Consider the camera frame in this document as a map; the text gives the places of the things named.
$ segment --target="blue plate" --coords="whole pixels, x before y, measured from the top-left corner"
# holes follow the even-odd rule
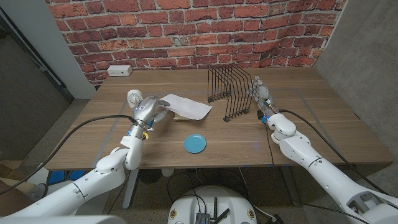
[[[206,147],[206,139],[200,134],[191,134],[185,139],[184,147],[191,153],[202,152]]]

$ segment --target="brick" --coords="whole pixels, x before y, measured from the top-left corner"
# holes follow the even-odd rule
[[[82,45],[69,46],[69,49],[74,55],[86,54],[86,49]]]
[[[102,40],[102,37],[98,31],[76,32],[68,34],[68,38],[71,43]]]
[[[139,11],[137,0],[112,0],[104,1],[105,8],[109,12],[137,12]]]
[[[334,24],[336,14],[313,13],[304,15],[304,24]]]
[[[246,0],[247,4],[256,4],[256,3],[261,3],[262,0]]]
[[[235,17],[262,17],[268,14],[268,5],[238,6],[235,8]]]
[[[267,30],[264,34],[264,40],[275,40],[276,39],[276,30]]]
[[[58,4],[48,6],[51,13],[55,18],[64,18],[72,16],[85,16],[87,15],[86,8],[83,4]]]
[[[317,9],[320,10],[332,10],[336,4],[336,0],[321,0],[318,5]]]
[[[137,59],[136,63],[137,63],[138,67],[148,67],[149,66],[148,59]]]
[[[157,0],[162,9],[188,9],[191,7],[190,0]]]
[[[272,63],[272,58],[264,58],[260,60],[260,67],[266,67],[266,66],[271,66]]]
[[[343,10],[345,4],[346,0],[339,0],[339,2],[336,4],[335,10],[337,11]]]
[[[217,43],[228,44],[231,41],[231,34],[218,34]]]
[[[147,30],[145,27],[122,27],[118,28],[120,37],[145,37]]]
[[[131,48],[134,49],[141,49],[142,48],[142,42],[141,40],[128,40],[129,45]]]
[[[306,26],[304,35],[317,35],[321,29],[321,26]]]
[[[276,3],[269,6],[269,15],[279,15],[285,12],[286,3]]]
[[[312,51],[312,47],[300,47],[298,50],[298,56],[310,55],[311,51]]]
[[[122,25],[136,25],[137,21],[133,14],[120,14]]]
[[[186,46],[189,45],[188,37],[173,37],[174,46]]]
[[[188,57],[177,58],[177,65],[190,65],[190,60]]]
[[[210,53],[212,54],[233,54],[238,51],[237,45],[220,45],[210,47]]]
[[[232,55],[233,62],[247,62],[253,60],[260,60],[260,54],[234,54]]]
[[[325,37],[329,37],[331,36],[331,33],[333,32],[333,26],[323,26],[322,30],[320,32],[320,35],[325,36]]]
[[[115,52],[115,53],[112,53],[112,55],[116,60],[122,60],[122,59],[128,58],[126,52]]]
[[[80,69],[82,72],[96,72],[97,69],[95,69],[93,64],[84,64],[84,65],[79,65]]]
[[[321,55],[322,52],[323,52],[323,49],[314,49],[312,51],[311,56],[317,58],[317,57],[319,57],[319,55]]]
[[[195,33],[194,24],[179,24],[164,26],[164,35],[188,35]]]
[[[114,29],[102,29],[100,30],[104,40],[109,40],[118,37],[118,33]]]
[[[251,53],[252,50],[253,50],[253,45],[252,44],[239,45],[238,46],[238,53],[240,53],[240,54]]]
[[[235,42],[259,42],[263,35],[263,32],[245,32],[234,34],[232,38]]]
[[[104,12],[104,8],[100,1],[96,2],[86,2],[85,3],[88,13],[90,14],[98,14]]]
[[[243,24],[245,31],[257,31],[259,30],[260,20],[244,21]]]
[[[85,21],[87,26],[92,29],[120,25],[119,16],[117,15],[87,17]]]
[[[86,24],[83,22],[83,19],[69,19],[67,20],[67,23],[72,30],[87,29]]]
[[[208,55],[209,48],[208,47],[196,47],[197,55]]]
[[[81,59],[85,63],[94,63],[102,61],[112,61],[112,55],[110,53],[92,54],[92,55],[82,55]]]
[[[112,61],[109,62],[110,65],[130,65],[131,67],[136,67],[136,61],[135,60],[118,60],[118,61]]]
[[[287,61],[288,66],[297,66],[297,65],[312,65],[315,59],[307,58],[307,57],[298,57],[298,58],[289,58]]]
[[[233,13],[234,13],[233,7],[220,7],[218,9],[218,15],[220,15],[222,19],[232,18]]]
[[[272,29],[277,27],[287,26],[289,23],[289,16],[280,16],[271,19],[264,19],[261,21],[261,29]]]
[[[242,4],[243,0],[210,0],[211,6],[223,6],[230,4]]]
[[[172,39],[167,37],[144,39],[144,47],[170,47],[173,45]]]
[[[291,47],[293,45],[294,38],[284,38],[280,41],[279,47]]]
[[[272,59],[272,65],[285,66],[287,62],[287,57],[276,57]]]
[[[287,3],[288,12],[309,11],[315,9],[318,0],[299,0]]]
[[[130,58],[153,58],[153,57],[155,57],[153,50],[128,50],[127,55]]]
[[[215,44],[217,36],[215,34],[196,35],[189,37],[190,45]]]
[[[198,34],[202,34],[205,32],[211,32],[211,24],[207,22],[201,22],[197,24]]]
[[[165,49],[157,49],[154,50],[154,54],[155,54],[155,58],[159,58],[159,57],[168,57],[168,53],[167,50]]]
[[[290,16],[289,25],[299,24],[302,18],[302,14],[292,14]]]
[[[60,29],[60,31],[70,31],[67,24],[63,21],[56,20],[55,22],[57,23],[58,29]]]
[[[100,52],[101,49],[98,47],[97,44],[85,44],[85,49],[89,52]]]
[[[193,0],[193,7],[207,7],[209,0]]]
[[[231,62],[231,55],[230,54],[223,54],[218,56],[219,63],[228,63]]]
[[[142,10],[155,10],[156,5],[154,0],[139,0]]]
[[[217,19],[217,9],[194,9],[185,11],[185,21],[200,21],[205,19]]]
[[[184,22],[183,11],[172,11],[169,12],[170,22]]]
[[[99,48],[102,51],[106,50],[119,50],[128,48],[127,42],[125,40],[112,40],[107,42],[99,43]]]
[[[299,37],[294,40],[294,47],[322,46],[324,39],[319,37]]]
[[[142,24],[168,23],[167,12],[151,12],[137,14],[138,22]]]
[[[151,37],[160,37],[163,35],[162,27],[161,26],[149,26],[148,32]]]
[[[242,29],[242,21],[221,21],[211,23],[211,31],[213,32],[234,32],[241,31]]]
[[[279,45],[279,41],[268,42],[265,44],[254,44],[253,52],[254,53],[267,52],[267,51],[277,48],[278,45]]]
[[[299,49],[295,47],[277,48],[272,51],[272,56],[296,56],[298,51]]]
[[[95,63],[95,68],[97,70],[106,70],[109,68],[109,63],[108,62],[97,62],[97,63]]]
[[[191,56],[195,54],[195,49],[193,47],[184,47],[177,49],[169,49],[170,57],[176,56]]]
[[[217,56],[200,56],[200,57],[193,57],[191,58],[191,64],[192,65],[197,65],[201,63],[216,63],[217,62]]]
[[[75,60],[77,61],[77,63],[79,64],[83,64],[84,62],[82,61],[82,59],[79,56],[75,56]]]
[[[177,66],[175,58],[158,58],[158,59],[149,59],[149,65],[151,67],[170,67]]]

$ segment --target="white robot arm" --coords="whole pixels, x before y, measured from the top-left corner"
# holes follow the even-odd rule
[[[372,224],[396,223],[398,199],[363,187],[320,155],[309,139],[296,130],[293,122],[279,113],[268,89],[259,77],[253,82],[253,97],[260,110],[259,119],[274,130],[271,138],[283,155],[300,164],[333,198],[342,211]],[[351,223],[363,223],[348,217]]]
[[[159,106],[170,106],[168,102],[158,100],[155,96],[142,99],[138,90],[133,90],[133,93],[136,95],[127,95],[127,99],[133,108],[132,117],[136,123],[131,125],[120,142],[127,148],[113,149],[110,155],[98,161],[91,172],[8,217],[70,215],[93,197],[119,187],[126,180],[123,164],[128,170],[137,169],[141,163],[142,146],[147,139],[148,129],[165,117],[167,110],[157,113]]]

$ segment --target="electrical outlet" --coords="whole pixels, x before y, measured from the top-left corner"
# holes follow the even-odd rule
[[[130,65],[111,65],[108,68],[109,76],[129,76],[131,72]]]

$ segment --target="concrete wall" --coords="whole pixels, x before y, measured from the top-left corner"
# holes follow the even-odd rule
[[[94,86],[81,72],[45,1],[0,1],[0,6],[75,98],[94,95]]]

